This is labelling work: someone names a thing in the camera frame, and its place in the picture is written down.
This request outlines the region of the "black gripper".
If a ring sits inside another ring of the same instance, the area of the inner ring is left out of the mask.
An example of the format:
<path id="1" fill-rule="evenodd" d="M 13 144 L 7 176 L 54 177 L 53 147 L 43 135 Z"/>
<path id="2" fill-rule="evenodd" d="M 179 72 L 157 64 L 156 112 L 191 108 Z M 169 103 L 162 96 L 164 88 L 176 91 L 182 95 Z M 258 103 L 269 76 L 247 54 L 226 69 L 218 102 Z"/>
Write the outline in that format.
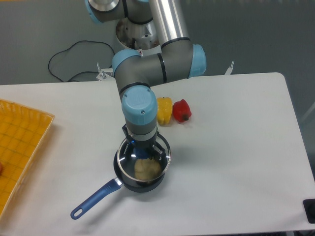
<path id="1" fill-rule="evenodd" d="M 164 157 L 164 148 L 156 144 L 157 132 L 145 135 L 128 133 L 126 124 L 122 126 L 122 130 L 126 139 L 132 144 L 135 154 L 149 154 L 149 158 L 154 160 L 161 160 Z"/>

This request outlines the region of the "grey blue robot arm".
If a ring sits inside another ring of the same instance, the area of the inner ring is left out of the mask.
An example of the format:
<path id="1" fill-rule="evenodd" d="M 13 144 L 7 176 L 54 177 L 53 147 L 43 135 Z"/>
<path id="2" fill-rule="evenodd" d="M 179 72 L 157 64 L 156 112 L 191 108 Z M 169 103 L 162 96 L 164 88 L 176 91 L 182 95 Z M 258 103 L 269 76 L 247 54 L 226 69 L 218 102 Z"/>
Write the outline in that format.
<path id="1" fill-rule="evenodd" d="M 88 0 L 86 8 L 100 23 L 127 18 L 155 25 L 160 53 L 143 56 L 129 48 L 112 59 L 126 139 L 138 158 L 147 159 L 155 151 L 157 136 L 158 104 L 151 87 L 202 75 L 207 67 L 205 52 L 192 44 L 178 0 Z"/>

